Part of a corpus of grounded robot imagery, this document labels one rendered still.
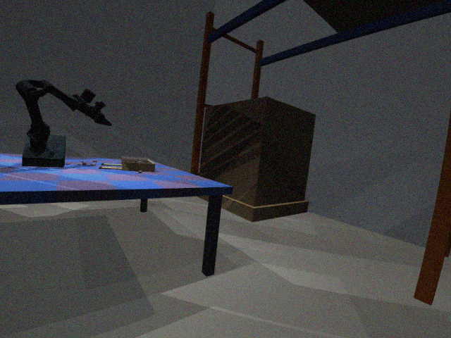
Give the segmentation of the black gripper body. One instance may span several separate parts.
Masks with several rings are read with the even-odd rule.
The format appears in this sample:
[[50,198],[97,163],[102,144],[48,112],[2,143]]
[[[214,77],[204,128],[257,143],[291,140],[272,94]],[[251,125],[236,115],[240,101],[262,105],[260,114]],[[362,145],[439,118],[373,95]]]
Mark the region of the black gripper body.
[[102,112],[98,112],[97,110],[93,109],[90,105],[87,107],[84,114],[88,115],[91,119],[93,119],[95,123],[99,123],[99,121],[104,116]]

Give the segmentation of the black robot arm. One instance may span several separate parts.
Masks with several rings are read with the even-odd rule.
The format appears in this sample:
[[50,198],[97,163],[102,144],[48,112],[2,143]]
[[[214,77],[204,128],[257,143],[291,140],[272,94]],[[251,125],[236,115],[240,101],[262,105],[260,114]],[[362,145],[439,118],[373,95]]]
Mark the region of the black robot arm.
[[[42,88],[42,89],[36,89]],[[78,109],[84,113],[96,94],[89,89],[85,89],[81,96],[78,94],[65,94],[57,87],[53,86],[47,80],[23,80],[16,84],[18,93],[24,98],[31,118],[30,130],[26,135],[30,138],[31,151],[44,152],[47,148],[47,141],[50,135],[50,127],[42,120],[42,115],[37,104],[39,97],[50,93],[62,100],[67,106],[74,111]]]

